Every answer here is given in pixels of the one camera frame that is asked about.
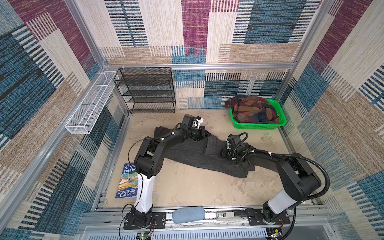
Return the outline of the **grey pinstriped long sleeve shirt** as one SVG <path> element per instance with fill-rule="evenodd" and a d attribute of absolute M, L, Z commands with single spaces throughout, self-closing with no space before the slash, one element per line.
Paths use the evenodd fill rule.
<path fill-rule="evenodd" d="M 167 150 L 165 158 L 236 178 L 246 178 L 250 171 L 255 170 L 255 166 L 247 162 L 235 164 L 231 160 L 222 158 L 223 149 L 226 147 L 227 142 L 219 140 L 216 136 L 210 136 L 198 142 L 187 139 Z"/>

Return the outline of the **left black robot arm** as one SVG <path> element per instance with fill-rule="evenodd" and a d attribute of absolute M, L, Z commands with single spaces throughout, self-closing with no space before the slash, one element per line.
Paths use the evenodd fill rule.
<path fill-rule="evenodd" d="M 138 195 L 131 208 L 134 221 L 144 226 L 151 223 L 155 179 L 162 169 L 166 152 L 187 139 L 197 142 L 211 136 L 202 125 L 203 122 L 204 119 L 199 116 L 184 115 L 183 121 L 170 132 L 159 137 L 143 139 L 134 160 L 139 179 Z"/>

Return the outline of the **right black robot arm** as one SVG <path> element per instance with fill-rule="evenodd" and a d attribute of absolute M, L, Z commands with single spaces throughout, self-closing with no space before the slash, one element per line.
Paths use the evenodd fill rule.
<path fill-rule="evenodd" d="M 283 189 L 264 203 L 258 214 L 265 224 L 275 224 L 287 209 L 298 206 L 319 189 L 322 182 L 300 154 L 274 154 L 256 149 L 245 142 L 247 138 L 247 133 L 229 135 L 222 156 L 236 164 L 246 163 L 278 173 Z"/>

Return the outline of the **plaid red shirt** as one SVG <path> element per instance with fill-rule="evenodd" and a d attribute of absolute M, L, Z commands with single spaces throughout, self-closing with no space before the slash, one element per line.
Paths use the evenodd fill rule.
<path fill-rule="evenodd" d="M 256 96 L 237 95 L 225 102 L 233 118 L 242 124 L 279 124 L 280 116 L 267 99 Z"/>

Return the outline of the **green plastic basket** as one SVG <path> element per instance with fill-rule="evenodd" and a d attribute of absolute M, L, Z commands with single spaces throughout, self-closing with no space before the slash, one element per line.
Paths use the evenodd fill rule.
<path fill-rule="evenodd" d="M 275 108 L 276 113 L 279 115 L 278 124 L 249 124 L 249 123 L 239 123 L 235 120 L 232 109 L 229 109 L 230 118 L 232 120 L 233 126 L 236 129 L 246 129 L 246 130 L 274 130 L 279 127 L 284 127 L 287 124 L 287 118 L 284 114 L 282 106 L 273 99 L 267 99 L 267 101 Z"/>

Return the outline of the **blue grey cloth pad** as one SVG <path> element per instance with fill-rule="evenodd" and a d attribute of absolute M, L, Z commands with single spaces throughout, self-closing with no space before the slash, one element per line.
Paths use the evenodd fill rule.
<path fill-rule="evenodd" d="M 180 208 L 173 212 L 172 218 L 175 224 L 185 224 L 205 219 L 206 212 L 203 207 Z"/>

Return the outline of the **blue treehouse book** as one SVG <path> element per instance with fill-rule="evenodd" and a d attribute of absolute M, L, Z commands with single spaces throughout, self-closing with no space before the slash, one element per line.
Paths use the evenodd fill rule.
<path fill-rule="evenodd" d="M 134 164 L 127 163 L 124 165 L 116 198 L 133 198 L 138 193 L 138 173 L 136 172 Z"/>

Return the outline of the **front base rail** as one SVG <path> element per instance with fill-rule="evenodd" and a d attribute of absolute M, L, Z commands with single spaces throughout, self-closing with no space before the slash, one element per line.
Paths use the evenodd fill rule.
<path fill-rule="evenodd" d="M 322 205 L 297 207 L 294 228 L 290 223 L 251 226 L 247 219 L 217 220 L 217 213 L 245 210 L 247 206 L 205 207 L 205 218 L 185 224 L 176 224 L 173 213 L 176 207 L 154 208 L 166 213 L 156 227 L 125 230 L 124 211 L 119 208 L 102 208 L 82 217 L 75 238 L 77 240 L 264 240 L 280 231 L 287 240 L 340 240 L 328 210 Z"/>

